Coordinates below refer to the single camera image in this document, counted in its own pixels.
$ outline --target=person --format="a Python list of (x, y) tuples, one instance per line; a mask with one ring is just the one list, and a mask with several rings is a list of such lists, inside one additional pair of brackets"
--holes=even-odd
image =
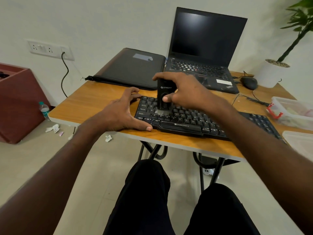
[[(153, 80), (158, 78), (172, 80), (178, 88), (163, 101), (213, 118), (302, 232), (313, 234), (313, 162), (242, 117), (193, 76), (163, 72)], [(73, 138), (0, 208), (1, 234), (54, 233), (80, 168), (100, 135), (123, 128), (152, 130), (130, 114), (130, 103), (141, 97), (138, 92), (127, 88), (120, 99), (78, 127)], [(167, 210), (169, 189), (170, 179), (159, 162), (135, 163), (104, 234), (174, 234)], [(215, 183), (201, 194), (185, 234), (231, 232), (259, 234), (236, 195)]]

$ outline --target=bottle label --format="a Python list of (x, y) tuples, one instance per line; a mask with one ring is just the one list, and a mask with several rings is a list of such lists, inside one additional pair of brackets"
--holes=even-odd
[(42, 112), (42, 114), (44, 115), (45, 118), (49, 118), (49, 117), (48, 117), (49, 112), (50, 112), (50, 111), (48, 110), (48, 111), (46, 111), (46, 112)]

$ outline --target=person's left arm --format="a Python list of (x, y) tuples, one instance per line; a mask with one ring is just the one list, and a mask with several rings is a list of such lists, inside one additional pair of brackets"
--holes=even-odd
[(78, 127), (73, 138), (0, 208), (0, 234), (54, 233), (80, 168), (98, 138), (123, 128), (152, 130), (150, 124), (130, 114), (130, 103), (141, 97), (137, 92), (135, 87), (126, 89), (120, 99)]

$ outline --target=person's left hand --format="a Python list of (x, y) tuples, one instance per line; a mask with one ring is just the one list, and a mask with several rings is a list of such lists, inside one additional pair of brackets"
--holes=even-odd
[(139, 89), (136, 87), (125, 89), (120, 99), (112, 100), (102, 111), (81, 124), (80, 128), (86, 126), (99, 134), (124, 128), (151, 131), (152, 126), (149, 123), (131, 116), (130, 104), (142, 96), (138, 92)]

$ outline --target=red box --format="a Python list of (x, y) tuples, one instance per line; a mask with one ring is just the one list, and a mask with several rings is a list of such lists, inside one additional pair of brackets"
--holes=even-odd
[(0, 141), (18, 143), (44, 121), (39, 102), (50, 103), (30, 69), (0, 63), (0, 71), (10, 75), (0, 79)]

